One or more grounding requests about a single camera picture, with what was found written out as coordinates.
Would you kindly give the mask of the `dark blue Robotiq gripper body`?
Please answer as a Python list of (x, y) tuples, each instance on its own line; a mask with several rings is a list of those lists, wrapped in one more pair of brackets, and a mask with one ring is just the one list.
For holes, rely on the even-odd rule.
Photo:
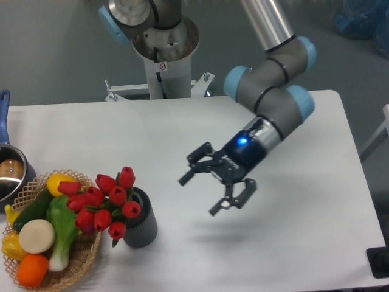
[(214, 173), (224, 185), (240, 183), (266, 157), (265, 147), (247, 130), (239, 131), (211, 159), (194, 164), (195, 173)]

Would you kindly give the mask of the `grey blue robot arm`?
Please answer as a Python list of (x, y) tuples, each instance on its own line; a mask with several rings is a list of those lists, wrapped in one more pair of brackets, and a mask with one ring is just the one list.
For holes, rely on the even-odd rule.
[[(243, 1), (242, 6), (267, 55), (257, 68), (237, 66), (226, 76), (224, 92), (251, 113), (251, 120), (222, 149), (206, 142), (188, 155), (186, 184), (197, 173), (211, 173), (225, 195), (211, 209), (242, 208), (256, 191), (248, 174), (314, 111), (310, 93), (290, 85), (316, 61), (311, 41), (291, 29), (277, 1)], [(101, 22), (117, 42), (132, 43), (143, 58), (151, 99), (191, 97), (191, 56), (199, 43), (195, 24), (180, 1), (108, 1)]]

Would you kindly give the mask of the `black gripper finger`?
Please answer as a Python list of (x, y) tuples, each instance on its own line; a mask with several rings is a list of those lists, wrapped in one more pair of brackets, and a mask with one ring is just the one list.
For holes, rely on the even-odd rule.
[(189, 171), (179, 180), (179, 184), (184, 186), (192, 177), (197, 173), (210, 173), (212, 169), (212, 160), (201, 161), (202, 158), (209, 157), (213, 155), (213, 148), (211, 143), (205, 142), (192, 153), (187, 156)]
[(222, 209), (229, 210), (231, 207), (243, 208), (257, 187), (254, 179), (246, 178), (241, 182), (244, 183), (244, 189), (238, 196), (233, 196), (234, 183), (225, 185), (224, 196), (209, 210), (211, 216), (215, 216)]

